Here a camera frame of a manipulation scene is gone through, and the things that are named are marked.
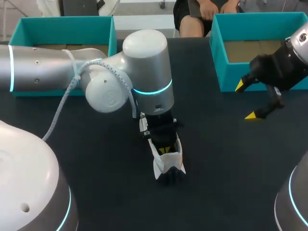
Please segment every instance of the white cable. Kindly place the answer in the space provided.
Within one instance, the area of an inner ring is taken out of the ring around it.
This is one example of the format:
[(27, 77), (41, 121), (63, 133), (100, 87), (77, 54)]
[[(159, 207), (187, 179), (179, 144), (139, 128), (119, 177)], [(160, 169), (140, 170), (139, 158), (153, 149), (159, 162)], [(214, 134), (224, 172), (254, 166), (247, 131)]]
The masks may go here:
[(80, 70), (77, 72), (77, 67), (76, 67), (75, 59), (74, 59), (72, 53), (71, 53), (70, 51), (68, 51), (68, 50), (64, 50), (64, 51), (67, 52), (67, 54), (70, 56), (70, 58), (71, 58), (71, 60), (72, 60), (72, 62), (73, 62), (73, 68), (74, 68), (75, 75), (74, 75), (72, 81), (69, 83), (69, 85), (68, 85), (68, 87), (67, 87), (67, 89), (66, 89), (66, 91), (65, 91), (65, 93), (64, 93), (64, 95), (63, 95), (63, 97), (62, 97), (62, 99), (61, 99), (61, 101), (60, 101), (60, 104), (59, 104), (59, 106), (58, 106), (58, 108), (57, 108), (57, 111), (56, 111), (56, 113), (55, 113), (55, 115), (54, 115), (54, 117), (53, 117), (51, 126), (49, 127), (49, 129), (48, 129), (46, 135), (43, 137), (43, 141), (46, 141), (46, 140), (48, 139), (48, 137), (51, 135), (51, 133), (52, 133), (54, 127), (56, 126), (56, 123), (57, 123), (57, 121), (58, 121), (58, 118), (59, 118), (60, 112), (61, 112), (61, 110), (62, 110), (62, 108), (63, 108), (63, 105), (64, 105), (66, 99), (68, 98), (69, 93), (71, 92), (71, 90), (73, 90), (73, 89), (76, 87), (78, 81), (80, 80), (80, 75), (82, 74), (82, 72), (84, 72), (84, 70), (85, 70), (86, 68), (88, 68), (88, 67), (91, 66), (91, 65), (100, 65), (100, 66), (105, 67), (105, 68), (108, 69), (112, 74), (114, 74), (114, 76), (115, 76), (116, 78), (118, 78), (118, 79), (122, 82), (122, 84), (124, 85), (124, 87), (126, 88), (126, 90), (127, 90), (127, 92), (128, 92), (129, 101), (130, 101), (130, 104), (131, 104), (131, 106), (132, 106), (132, 115), (133, 115), (133, 118), (136, 118), (136, 116), (137, 116), (137, 115), (136, 115), (137, 109), (136, 109), (136, 105), (135, 105), (135, 101), (134, 101), (133, 95), (132, 95), (132, 93), (131, 93), (131, 89), (130, 89), (129, 86), (126, 84), (125, 80), (120, 76), (120, 74), (119, 74), (119, 72), (117, 71), (116, 68), (113, 68), (112, 66), (110, 66), (110, 65), (108, 65), (108, 64), (105, 64), (105, 63), (102, 61), (102, 59), (97, 59), (97, 60), (92, 60), (92, 61), (88, 61), (88, 62), (84, 63), (84, 64), (81, 66)]

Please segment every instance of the black shorts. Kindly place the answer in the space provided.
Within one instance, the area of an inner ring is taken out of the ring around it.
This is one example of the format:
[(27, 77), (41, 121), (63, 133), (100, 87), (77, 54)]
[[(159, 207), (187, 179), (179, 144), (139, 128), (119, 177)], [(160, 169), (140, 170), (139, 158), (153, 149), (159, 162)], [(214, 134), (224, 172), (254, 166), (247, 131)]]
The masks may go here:
[[(238, 12), (241, 13), (243, 12), (240, 7), (238, 7)], [(188, 0), (177, 0), (173, 8), (173, 16), (174, 16), (175, 28), (178, 31), (180, 30), (180, 24), (182, 19), (187, 15), (190, 15)], [(212, 21), (207, 21), (207, 20), (202, 20), (202, 21), (204, 26), (204, 36), (206, 36), (212, 29)]]

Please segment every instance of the white floor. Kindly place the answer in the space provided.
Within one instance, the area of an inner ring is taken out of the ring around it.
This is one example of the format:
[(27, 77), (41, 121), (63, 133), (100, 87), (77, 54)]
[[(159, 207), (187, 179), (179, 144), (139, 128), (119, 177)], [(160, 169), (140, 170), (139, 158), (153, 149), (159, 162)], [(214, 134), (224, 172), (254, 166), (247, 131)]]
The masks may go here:
[[(41, 12), (39, 11), (36, 0), (11, 0), (11, 2), (20, 8), (25, 14), (29, 17), (40, 17)], [(12, 36), (15, 27), (21, 17), (23, 15), (15, 9), (9, 3), (7, 4), (7, 11), (6, 11), (6, 40), (9, 40)], [(0, 0), (0, 40), (3, 38), (3, 0)]]
[[(10, 0), (29, 17), (40, 17), (36, 0)], [(106, 0), (100, 15), (114, 15), (115, 28), (120, 39), (139, 29), (158, 29), (167, 37), (174, 35), (172, 15), (175, 0), (166, 0), (166, 8), (161, 9), (160, 0)], [(6, 40), (12, 36), (15, 27), (23, 15), (7, 3)], [(0, 40), (3, 38), (3, 0), (0, 0)]]

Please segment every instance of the black table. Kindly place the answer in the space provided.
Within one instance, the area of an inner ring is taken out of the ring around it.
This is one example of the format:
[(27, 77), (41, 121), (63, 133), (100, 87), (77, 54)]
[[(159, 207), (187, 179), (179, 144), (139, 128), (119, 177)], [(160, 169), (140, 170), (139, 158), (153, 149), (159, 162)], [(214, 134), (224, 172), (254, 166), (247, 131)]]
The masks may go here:
[[(168, 42), (187, 176), (155, 182), (128, 103), (100, 114), (69, 98), (47, 143), (77, 199), (79, 231), (276, 231), (276, 193), (308, 149), (307, 92), (284, 94), (285, 109), (265, 121), (245, 121), (266, 93), (221, 93), (207, 38)], [(2, 93), (0, 119), (43, 137), (59, 102)]]

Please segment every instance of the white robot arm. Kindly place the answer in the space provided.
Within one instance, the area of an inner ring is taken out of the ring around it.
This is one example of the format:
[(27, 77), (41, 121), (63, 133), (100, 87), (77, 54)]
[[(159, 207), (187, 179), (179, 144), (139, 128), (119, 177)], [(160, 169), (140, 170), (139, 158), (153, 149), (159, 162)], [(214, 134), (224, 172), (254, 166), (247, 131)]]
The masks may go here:
[[(283, 107), (281, 92), (308, 76), (308, 23), (284, 41), (274, 54), (257, 56), (250, 68), (236, 92), (254, 83), (266, 84), (272, 101), (248, 116), (266, 118), (276, 108)], [(308, 153), (277, 194), (274, 212), (280, 231), (308, 231)]]
[(1, 45), (0, 64), (0, 90), (66, 90), (43, 139), (0, 122), (1, 231), (77, 230), (72, 192), (44, 142), (73, 89), (81, 89), (91, 107), (102, 113), (119, 109), (129, 99), (154, 156), (155, 178), (175, 180), (185, 173), (178, 123), (170, 110), (172, 77), (162, 33), (135, 32), (125, 39), (121, 53), (108, 58), (96, 49)]

